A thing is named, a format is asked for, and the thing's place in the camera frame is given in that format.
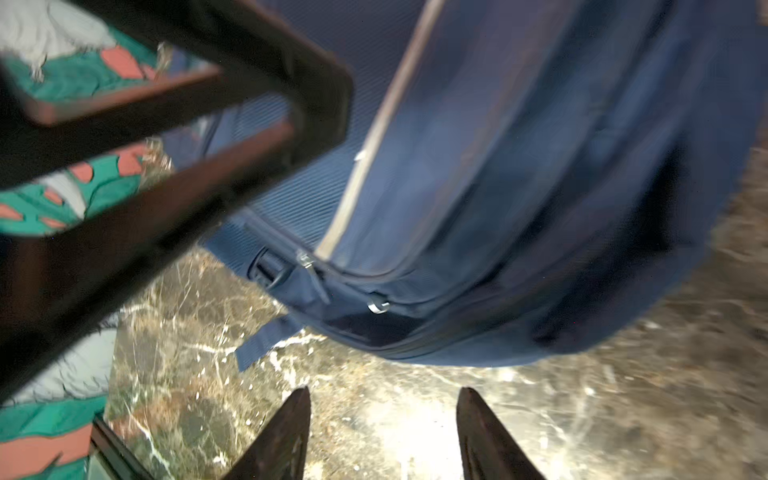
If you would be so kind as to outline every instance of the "brown marble countertop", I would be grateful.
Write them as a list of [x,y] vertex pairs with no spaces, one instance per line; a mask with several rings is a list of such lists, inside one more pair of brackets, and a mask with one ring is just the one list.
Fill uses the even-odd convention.
[[233,351],[280,305],[194,250],[122,309],[107,418],[157,478],[217,478],[309,386],[305,478],[447,480],[462,477],[455,402],[472,386],[550,480],[768,478],[767,150],[752,150],[712,247],[582,355],[408,366],[304,333],[244,373]]

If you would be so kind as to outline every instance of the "zipper pull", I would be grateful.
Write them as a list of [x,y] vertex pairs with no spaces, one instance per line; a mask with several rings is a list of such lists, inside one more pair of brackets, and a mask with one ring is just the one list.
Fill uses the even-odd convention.
[[328,290],[326,290],[325,286],[323,285],[323,281],[320,279],[320,275],[318,275],[317,270],[315,270],[315,262],[312,260],[312,257],[310,257],[307,252],[299,250],[299,252],[296,254],[296,261],[299,262],[299,265],[303,266],[307,273],[310,275],[312,286],[315,287],[315,291],[320,296],[320,299],[323,301],[323,303],[329,305],[331,303],[331,298],[328,295]]

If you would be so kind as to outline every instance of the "blue fabric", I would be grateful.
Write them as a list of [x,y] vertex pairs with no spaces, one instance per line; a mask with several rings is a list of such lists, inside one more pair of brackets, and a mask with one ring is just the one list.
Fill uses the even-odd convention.
[[244,372],[254,362],[265,356],[278,342],[296,335],[304,325],[292,319],[290,315],[278,317],[262,326],[243,345],[237,347],[237,368]]
[[[351,4],[368,8],[333,3]],[[736,188],[768,81],[755,8],[449,1],[331,264],[316,263],[318,277],[294,265],[270,293],[302,325],[402,362],[504,366],[599,343],[694,268]],[[392,15],[368,28],[412,28]],[[358,25],[326,28],[320,44],[342,58],[376,51]],[[383,92],[359,78],[344,155]],[[214,133],[231,138],[257,117]],[[346,160],[333,155],[208,247],[246,278],[263,246],[290,262],[311,251],[339,193]],[[372,313],[372,298],[389,311]],[[249,358],[283,330],[266,330]]]

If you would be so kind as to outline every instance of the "backpack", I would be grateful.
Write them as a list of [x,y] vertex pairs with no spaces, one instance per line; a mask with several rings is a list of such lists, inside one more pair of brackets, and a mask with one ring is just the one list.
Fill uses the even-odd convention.
[[[344,144],[204,241],[290,311],[241,369],[304,326],[432,365],[587,349],[705,254],[760,117],[753,0],[262,5],[346,63],[355,97]],[[287,111],[248,101],[165,148],[188,167]]]

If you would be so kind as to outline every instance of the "metal zipper slider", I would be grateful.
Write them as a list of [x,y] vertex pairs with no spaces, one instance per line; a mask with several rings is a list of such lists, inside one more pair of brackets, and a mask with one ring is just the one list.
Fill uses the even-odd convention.
[[315,288],[315,291],[323,303],[329,305],[331,303],[331,298],[328,295],[328,291],[326,290],[325,286],[323,285],[323,281],[320,279],[320,275],[318,275],[317,270],[315,270],[315,261],[312,260],[312,257],[310,257],[307,252],[303,252],[301,250],[296,253],[296,261],[299,262],[299,265],[303,266],[307,273],[310,275],[312,286]]

